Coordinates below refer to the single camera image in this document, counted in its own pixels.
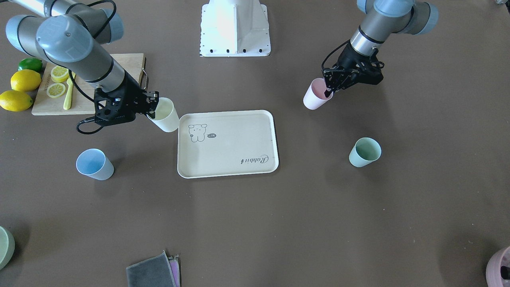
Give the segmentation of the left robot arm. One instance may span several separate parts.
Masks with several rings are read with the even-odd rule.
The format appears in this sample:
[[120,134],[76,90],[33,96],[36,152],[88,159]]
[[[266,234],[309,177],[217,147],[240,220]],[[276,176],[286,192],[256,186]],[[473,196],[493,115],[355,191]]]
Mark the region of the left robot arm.
[[365,18],[343,49],[336,64],[321,67],[326,83],[324,96],[357,83],[377,85],[384,76],[384,63],[377,59],[390,34],[426,34],[436,26],[439,11],[435,5],[414,0],[359,0]]

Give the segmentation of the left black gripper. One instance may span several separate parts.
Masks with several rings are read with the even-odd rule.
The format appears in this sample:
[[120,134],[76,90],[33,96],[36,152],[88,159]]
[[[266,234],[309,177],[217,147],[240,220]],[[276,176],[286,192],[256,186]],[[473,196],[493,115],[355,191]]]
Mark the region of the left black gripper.
[[324,78],[326,84],[326,90],[324,91],[324,96],[329,98],[335,92],[342,89],[342,86],[352,86],[356,84],[352,80],[352,76],[356,72],[356,60],[359,59],[368,59],[370,57],[359,54],[352,47],[351,43],[348,41],[342,53],[340,54],[337,60],[337,67],[341,70],[346,70],[346,74],[341,76],[341,78]]

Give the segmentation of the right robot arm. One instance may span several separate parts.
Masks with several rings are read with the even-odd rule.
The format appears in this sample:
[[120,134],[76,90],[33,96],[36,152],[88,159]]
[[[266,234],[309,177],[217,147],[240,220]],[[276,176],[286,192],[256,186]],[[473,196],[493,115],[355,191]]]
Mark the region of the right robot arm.
[[94,89],[94,120],[101,126],[155,118],[159,101],[134,79],[103,45],[121,39],[124,23],[116,8],[94,8],[76,0],[17,0],[33,15],[7,22],[11,45],[27,55],[69,69]]

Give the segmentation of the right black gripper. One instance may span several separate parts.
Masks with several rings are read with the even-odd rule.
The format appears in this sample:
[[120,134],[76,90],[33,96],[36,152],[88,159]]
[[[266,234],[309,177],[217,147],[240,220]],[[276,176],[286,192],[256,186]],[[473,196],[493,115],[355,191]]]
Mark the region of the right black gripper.
[[150,96],[143,90],[138,82],[124,72],[122,83],[112,91],[102,89],[102,120],[135,120],[135,114],[146,115],[155,119],[158,105],[150,105]]

